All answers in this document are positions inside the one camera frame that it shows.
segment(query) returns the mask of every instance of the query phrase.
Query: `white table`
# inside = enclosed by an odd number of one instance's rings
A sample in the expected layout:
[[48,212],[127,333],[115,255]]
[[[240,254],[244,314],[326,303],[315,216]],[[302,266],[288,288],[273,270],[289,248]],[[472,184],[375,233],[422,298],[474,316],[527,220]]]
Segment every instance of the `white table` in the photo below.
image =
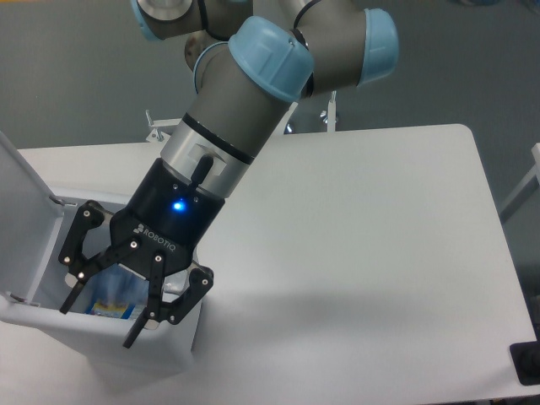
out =
[[[51,186],[131,193],[159,144],[22,151]],[[199,246],[216,272],[182,375],[90,364],[0,325],[2,404],[421,404],[532,395],[534,339],[462,126],[275,137]]]

